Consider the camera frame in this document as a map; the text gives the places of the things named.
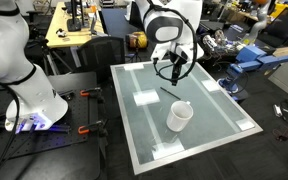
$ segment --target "white mug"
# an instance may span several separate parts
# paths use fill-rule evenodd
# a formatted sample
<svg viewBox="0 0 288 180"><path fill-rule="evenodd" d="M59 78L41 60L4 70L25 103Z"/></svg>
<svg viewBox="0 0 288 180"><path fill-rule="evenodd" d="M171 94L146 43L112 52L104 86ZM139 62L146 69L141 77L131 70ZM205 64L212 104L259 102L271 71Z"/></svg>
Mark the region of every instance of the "white mug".
<svg viewBox="0 0 288 180"><path fill-rule="evenodd" d="M168 114L166 124L175 132L182 131L193 117L193 108L184 101L175 101Z"/></svg>

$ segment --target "metal frame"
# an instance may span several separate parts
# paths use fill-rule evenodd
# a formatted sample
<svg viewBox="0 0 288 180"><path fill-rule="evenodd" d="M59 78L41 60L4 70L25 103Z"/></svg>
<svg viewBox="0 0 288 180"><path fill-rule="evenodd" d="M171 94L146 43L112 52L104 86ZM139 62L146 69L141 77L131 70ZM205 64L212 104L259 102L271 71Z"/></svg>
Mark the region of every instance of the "metal frame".
<svg viewBox="0 0 288 180"><path fill-rule="evenodd" d="M144 64L152 64L152 62L143 62L143 63L140 63L140 64L143 64L143 65ZM227 96L228 100L231 101L243 113L243 115L245 115L247 120L251 121L254 124L254 126L255 126L254 128L248 129L246 131L242 131L242 132L239 132L237 134L234 134L234 135L231 135L231 136L228 136L228 137L216 140L216 141L212 141L210 143L203 144L203 145L200 145L200 146L197 146L197 147L194 147L194 148L191 148L191 149L179 152L179 153L175 153L175 154L172 154L170 156L167 156L167 157L164 157L164 158L161 158L161 159L157 159L157 160L154 160L152 162L148 162L148 163L145 163L145 164L139 164L138 156L137 156L136 150L135 150L134 140L133 140L133 137L132 137L132 133L131 133L128 117L127 117L127 114L126 114L125 104L124 104L123 98L121 96L120 84L119 84L119 81L118 81L118 78L117 78L117 74L116 74L116 70L115 70L115 68L123 67L125 65L127 65L127 64L111 66L111 71L112 71L112 76L113 76L113 80L114 80L114 84L115 84L116 94L117 94L118 103L119 103L119 106L120 106L121 116L122 116L122 120L123 120L123 124L124 124L124 130L125 130L125 134L126 134L126 138L127 138L127 143L128 143L128 147L129 147L129 150L130 150L130 154L131 154L131 161L132 161L132 164L133 164L133 169L134 169L134 174L135 175L144 173L146 171L158 168L160 166L163 166L163 165L166 165L166 164L170 164L172 162L184 159L186 157L189 157L189 156L192 156L192 155L207 151L209 149L213 149L215 147L219 147L221 145L224 145L224 144L233 142L235 140L242 139L244 137L247 137L247 136L250 136L250 135L253 135L255 133L263 131L263 129L244 111L244 109L242 109L233 100L233 98L230 97L229 94L227 94L227 92L224 89L221 89L220 91L222 91ZM210 80L215 81L213 79L213 77L211 77L198 63L196 63L196 66L200 70L202 70L210 78Z"/></svg>

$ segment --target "glass table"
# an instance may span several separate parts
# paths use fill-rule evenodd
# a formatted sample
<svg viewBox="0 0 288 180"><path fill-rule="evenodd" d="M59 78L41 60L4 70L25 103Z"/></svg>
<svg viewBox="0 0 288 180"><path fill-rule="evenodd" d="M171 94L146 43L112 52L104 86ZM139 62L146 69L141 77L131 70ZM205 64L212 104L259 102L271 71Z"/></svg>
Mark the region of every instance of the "glass table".
<svg viewBox="0 0 288 180"><path fill-rule="evenodd" d="M157 67L169 64L161 61ZM190 65L183 65L182 72ZM156 76L152 62L114 65L111 71L135 175L262 131L198 63L177 86ZM171 77L171 71L162 73ZM194 110L181 132L166 124L178 99L161 87Z"/></svg>

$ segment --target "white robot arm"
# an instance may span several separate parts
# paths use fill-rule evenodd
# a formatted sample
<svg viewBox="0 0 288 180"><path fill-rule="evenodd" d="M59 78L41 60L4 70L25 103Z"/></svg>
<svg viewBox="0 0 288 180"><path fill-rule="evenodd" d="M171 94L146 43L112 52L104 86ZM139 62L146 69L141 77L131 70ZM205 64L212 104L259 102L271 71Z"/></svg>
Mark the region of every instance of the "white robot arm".
<svg viewBox="0 0 288 180"><path fill-rule="evenodd" d="M35 130L47 130L68 109L67 102L53 89L43 70L25 58L28 36L28 26L14 1L0 0L0 84L16 93L20 109L19 118L16 118L15 101L9 105L5 121L8 131L14 126L28 131L34 122Z"/></svg>
<svg viewBox="0 0 288 180"><path fill-rule="evenodd" d="M159 0L135 0L139 7L141 19L147 38L157 43L151 56L154 66L170 52L170 60L174 64L172 78L166 78L155 70L158 75L177 84L179 79L187 76L195 61L203 56L203 50L197 44L196 29L198 28L202 0L172 0L163 5ZM180 76L181 66L193 61L189 70Z"/></svg>
<svg viewBox="0 0 288 180"><path fill-rule="evenodd" d="M261 5L261 7L257 10L258 22L254 24L251 32L242 38L241 42L246 45L253 45L258 36L258 32L264 29L267 25L267 13L269 11L271 0L255 0L255 2Z"/></svg>

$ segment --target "cable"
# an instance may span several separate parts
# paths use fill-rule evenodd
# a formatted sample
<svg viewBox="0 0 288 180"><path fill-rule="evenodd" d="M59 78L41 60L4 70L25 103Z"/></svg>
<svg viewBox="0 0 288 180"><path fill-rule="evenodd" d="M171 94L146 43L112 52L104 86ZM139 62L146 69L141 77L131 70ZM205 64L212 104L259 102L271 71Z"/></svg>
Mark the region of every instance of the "cable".
<svg viewBox="0 0 288 180"><path fill-rule="evenodd" d="M162 67L160 70L158 70L158 73L160 74L163 69L169 68L171 66L173 66L173 64Z"/></svg>
<svg viewBox="0 0 288 180"><path fill-rule="evenodd" d="M245 84L244 84L244 86L242 86L242 89L240 89L239 91L237 91L237 92L232 92L231 94L237 94L237 93L240 93L240 92L242 92L242 91L244 91L244 89L246 88L246 86L247 86L247 83L248 83L248 74L247 74L247 72L246 71L244 71L244 74L246 75L246 81L245 81Z"/></svg>
<svg viewBox="0 0 288 180"><path fill-rule="evenodd" d="M2 167L4 166L6 161L9 160L28 140L31 139L31 136L32 136L35 128L36 128L36 124L34 123L34 124L32 124L32 126L30 128L29 136L20 145L18 145L10 154L8 154L8 156L5 157L2 164L0 165L0 170L2 169Z"/></svg>
<svg viewBox="0 0 288 180"><path fill-rule="evenodd" d="M197 37L196 37L196 34L195 34L195 31L191 25L191 23L189 22L188 19L186 19L182 14L180 14L178 11L176 10L173 10L173 9L169 9L169 8L162 8L160 6L156 6L153 4L153 2L151 0L147 0L148 3L150 4L151 7L153 7L153 10L154 11L164 11L164 12L173 12L174 14L178 15L182 20L183 22L189 27L189 29L191 30L192 32L192 37L193 37L193 59L192 59L192 64L191 66L189 67L189 69L180 77L178 78L166 78L165 76L163 76L160 72L160 70L157 70L156 68L156 64L157 64L157 59L154 60L153 62L153 65L154 65L154 69L155 69L155 72L157 73L158 76L160 76L162 79L165 79L165 80L168 80L168 81L177 81L177 80L180 80L180 79L183 79L184 77L188 76L188 74L192 71L192 69L194 68L195 66L195 63L197 62L196 60L196 57L197 57Z"/></svg>
<svg viewBox="0 0 288 180"><path fill-rule="evenodd" d="M0 86L4 87L6 90L8 90L8 92L11 94L11 96L13 97L14 101L15 101L15 104L16 104L16 116L15 116L15 122L14 122L14 126L13 126L13 129L12 129L12 132L11 132L11 135L7 141L7 144L3 150L3 153L0 157L0 166L1 166L1 163L8 151L8 149L11 147L11 144L13 143L14 139L15 139L15 131L16 131L16 126L18 124L18 119L19 119L19 113L20 113L20 103L19 103L19 100L18 100L18 97L17 95L15 94L15 92L7 85L4 85L3 83L0 83Z"/></svg>
<svg viewBox="0 0 288 180"><path fill-rule="evenodd" d="M279 104L280 104L280 108L282 111L288 112L288 99L281 101ZM282 128L280 129L276 128L276 129L273 129L272 131L273 136L278 141L286 141L288 139L288 117L286 118L285 114L286 113L282 113L282 116L281 116L281 118L287 123L287 126L283 125L284 131Z"/></svg>

